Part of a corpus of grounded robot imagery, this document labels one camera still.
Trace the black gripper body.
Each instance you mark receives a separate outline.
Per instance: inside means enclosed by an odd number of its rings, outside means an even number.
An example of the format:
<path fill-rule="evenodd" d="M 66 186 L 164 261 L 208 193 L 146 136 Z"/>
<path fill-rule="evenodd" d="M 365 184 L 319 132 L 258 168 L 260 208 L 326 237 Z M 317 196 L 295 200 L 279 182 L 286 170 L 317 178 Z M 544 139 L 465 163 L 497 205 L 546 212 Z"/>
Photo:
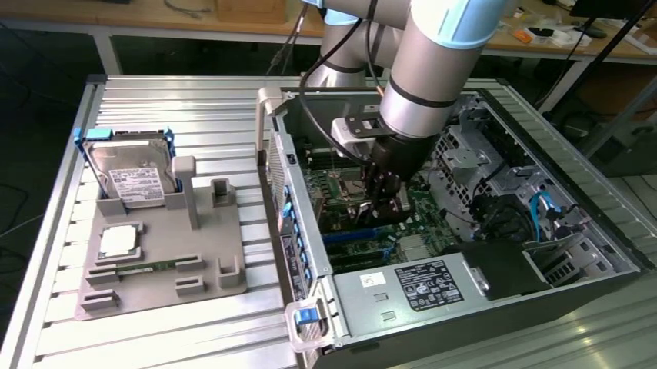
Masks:
<path fill-rule="evenodd" d="M 422 168 L 435 143 L 435 135 L 426 138 L 409 138 L 402 135 L 377 138 L 371 149 L 377 171 L 397 175 L 401 181 L 409 181 Z"/>

